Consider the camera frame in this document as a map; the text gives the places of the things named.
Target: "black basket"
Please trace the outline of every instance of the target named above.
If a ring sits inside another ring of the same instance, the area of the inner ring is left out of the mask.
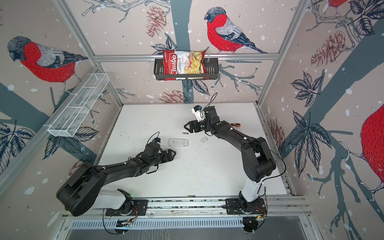
[[[162,58],[155,59],[155,69],[154,74],[157,80],[164,80],[165,78],[195,78],[196,79],[205,79],[205,80],[215,80],[218,78],[218,60],[217,58],[203,58],[203,64],[207,73],[198,73],[198,74],[164,74],[165,69],[163,65]]]

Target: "cassava chips bag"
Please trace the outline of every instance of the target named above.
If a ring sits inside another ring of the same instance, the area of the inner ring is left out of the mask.
[[[198,74],[207,73],[203,64],[205,51],[202,52],[188,52],[188,51],[163,51],[164,58],[164,74]],[[181,80],[184,78],[166,78],[164,80]]]

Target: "orange and black handle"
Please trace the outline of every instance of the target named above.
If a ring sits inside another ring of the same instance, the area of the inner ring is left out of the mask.
[[[240,123],[230,123],[229,125],[234,126],[234,127],[241,127]]]

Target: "gray floor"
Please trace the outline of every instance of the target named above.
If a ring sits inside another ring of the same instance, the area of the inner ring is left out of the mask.
[[[67,240],[305,240],[299,217],[269,217],[255,234],[242,228],[183,228],[164,230],[131,230],[115,236],[105,230],[72,230]]]

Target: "small clear plastic container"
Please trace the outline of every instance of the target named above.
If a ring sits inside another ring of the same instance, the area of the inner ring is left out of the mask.
[[[188,147],[188,139],[170,138],[168,140],[168,146],[170,146],[170,147]]]

